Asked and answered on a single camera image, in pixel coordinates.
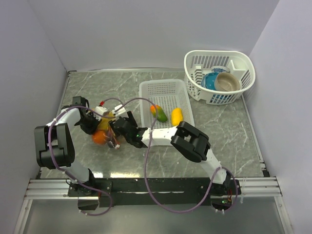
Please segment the clear zip top bag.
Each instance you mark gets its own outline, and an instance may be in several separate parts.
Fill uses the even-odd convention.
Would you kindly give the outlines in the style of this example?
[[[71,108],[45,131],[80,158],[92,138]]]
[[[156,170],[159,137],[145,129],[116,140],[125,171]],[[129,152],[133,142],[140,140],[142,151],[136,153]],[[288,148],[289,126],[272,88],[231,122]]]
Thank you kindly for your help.
[[[119,149],[120,143],[117,141],[115,133],[109,125],[109,121],[115,119],[114,114],[102,106],[97,106],[94,110],[98,114],[101,114],[102,116],[107,116],[109,118],[95,115],[96,119],[100,120],[100,123],[97,126],[96,131],[92,134],[93,142],[99,145],[107,144],[109,148]]]

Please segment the fake green orange mango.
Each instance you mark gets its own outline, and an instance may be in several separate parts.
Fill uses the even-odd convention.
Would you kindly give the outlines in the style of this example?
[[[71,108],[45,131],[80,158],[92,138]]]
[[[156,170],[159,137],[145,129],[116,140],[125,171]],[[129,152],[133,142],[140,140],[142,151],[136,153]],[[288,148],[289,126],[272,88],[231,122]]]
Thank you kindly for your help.
[[[151,105],[150,111],[153,117],[155,117],[159,122],[166,122],[168,120],[166,114],[159,105]]]

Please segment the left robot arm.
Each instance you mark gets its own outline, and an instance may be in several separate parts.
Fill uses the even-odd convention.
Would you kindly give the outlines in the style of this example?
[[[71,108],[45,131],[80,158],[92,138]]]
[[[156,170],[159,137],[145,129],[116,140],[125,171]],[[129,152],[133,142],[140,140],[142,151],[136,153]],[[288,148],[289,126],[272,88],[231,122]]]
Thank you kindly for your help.
[[[85,196],[93,195],[97,184],[92,171],[75,160],[70,130],[79,126],[84,133],[94,134],[106,111],[102,106],[91,111],[89,101],[77,96],[71,105],[62,107],[55,120],[34,129],[37,164],[61,171],[71,180],[70,187]]]

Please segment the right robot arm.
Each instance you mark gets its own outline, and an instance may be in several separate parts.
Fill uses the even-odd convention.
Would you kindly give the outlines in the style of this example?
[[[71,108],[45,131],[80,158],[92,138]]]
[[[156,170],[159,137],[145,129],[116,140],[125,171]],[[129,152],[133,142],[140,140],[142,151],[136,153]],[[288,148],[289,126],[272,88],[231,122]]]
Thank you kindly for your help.
[[[209,137],[192,126],[181,121],[177,126],[162,129],[138,127],[132,113],[127,117],[118,117],[109,122],[117,136],[123,136],[128,144],[136,148],[153,146],[173,146],[187,160],[199,163],[212,182],[210,192],[213,195],[227,195],[231,189],[230,175],[222,168],[215,157]]]

